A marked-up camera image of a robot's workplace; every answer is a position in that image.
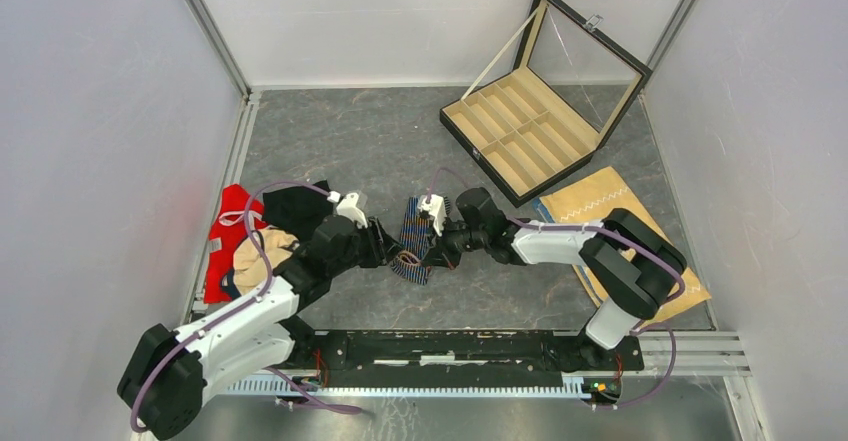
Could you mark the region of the blue striped boxer shorts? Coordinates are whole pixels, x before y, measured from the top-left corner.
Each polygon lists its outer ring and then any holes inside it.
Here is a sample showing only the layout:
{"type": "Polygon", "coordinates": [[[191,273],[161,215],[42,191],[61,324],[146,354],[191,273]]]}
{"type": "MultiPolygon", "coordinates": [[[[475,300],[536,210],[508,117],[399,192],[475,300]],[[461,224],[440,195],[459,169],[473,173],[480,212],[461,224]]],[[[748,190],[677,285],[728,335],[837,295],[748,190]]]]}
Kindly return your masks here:
{"type": "Polygon", "coordinates": [[[419,215],[420,197],[410,197],[404,213],[399,242],[402,252],[389,263],[391,271],[397,276],[417,285],[428,283],[432,266],[421,266],[430,244],[428,241],[429,221],[419,215]]]}

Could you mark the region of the black underwear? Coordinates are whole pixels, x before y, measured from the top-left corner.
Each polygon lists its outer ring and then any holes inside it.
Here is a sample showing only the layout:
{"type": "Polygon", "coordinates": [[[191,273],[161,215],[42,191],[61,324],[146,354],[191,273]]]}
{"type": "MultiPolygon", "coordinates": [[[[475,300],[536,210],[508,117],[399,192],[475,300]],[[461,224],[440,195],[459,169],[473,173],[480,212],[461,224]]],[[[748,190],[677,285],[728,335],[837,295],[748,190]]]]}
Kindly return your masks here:
{"type": "Polygon", "coordinates": [[[262,195],[262,204],[265,223],[295,236],[302,243],[309,242],[323,220],[334,211],[326,195],[306,187],[266,192],[262,195]]]}

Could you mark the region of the black compartment box glass lid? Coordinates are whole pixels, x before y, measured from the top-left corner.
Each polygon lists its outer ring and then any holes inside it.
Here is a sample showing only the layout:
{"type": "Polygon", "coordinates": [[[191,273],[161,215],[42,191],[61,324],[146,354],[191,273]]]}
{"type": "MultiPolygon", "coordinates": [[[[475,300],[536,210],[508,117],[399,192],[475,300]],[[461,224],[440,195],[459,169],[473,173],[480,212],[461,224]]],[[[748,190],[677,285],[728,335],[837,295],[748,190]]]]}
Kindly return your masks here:
{"type": "Polygon", "coordinates": [[[532,0],[527,18],[442,125],[519,207],[585,166],[653,71],[564,0],[532,0]]]}

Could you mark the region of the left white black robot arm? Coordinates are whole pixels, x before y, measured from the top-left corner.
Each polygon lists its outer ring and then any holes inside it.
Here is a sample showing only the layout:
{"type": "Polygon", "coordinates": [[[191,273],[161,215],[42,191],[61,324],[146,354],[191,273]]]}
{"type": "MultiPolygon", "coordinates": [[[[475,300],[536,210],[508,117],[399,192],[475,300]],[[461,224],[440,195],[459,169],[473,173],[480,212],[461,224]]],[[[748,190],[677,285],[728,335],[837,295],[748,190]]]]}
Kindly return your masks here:
{"type": "Polygon", "coordinates": [[[314,342],[289,329],[297,314],[327,294],[335,277],[352,268],[385,266],[403,249],[374,217],[360,228],[331,215],[287,259],[267,269],[268,279],[249,293],[193,323],[151,326],[117,386],[131,410],[131,429],[171,439],[236,381],[283,362],[306,366],[314,342]]]}

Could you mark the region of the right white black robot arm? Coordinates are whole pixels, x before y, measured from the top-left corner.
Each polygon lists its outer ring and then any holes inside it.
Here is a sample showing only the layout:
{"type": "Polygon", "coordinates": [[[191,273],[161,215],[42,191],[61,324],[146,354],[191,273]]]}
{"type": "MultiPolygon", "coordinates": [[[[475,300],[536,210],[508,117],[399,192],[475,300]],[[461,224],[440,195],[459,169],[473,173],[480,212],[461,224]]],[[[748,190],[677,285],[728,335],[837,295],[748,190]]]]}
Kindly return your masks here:
{"type": "Polygon", "coordinates": [[[455,268],[464,254],[484,251],[505,265],[565,264],[588,269],[607,297],[587,321],[577,343],[580,361],[602,369],[634,329],[685,292],[681,252],[624,208],[579,224],[519,220],[497,207],[488,190],[472,188],[448,216],[443,197],[423,195],[418,214],[428,223],[427,267],[455,268]]]}

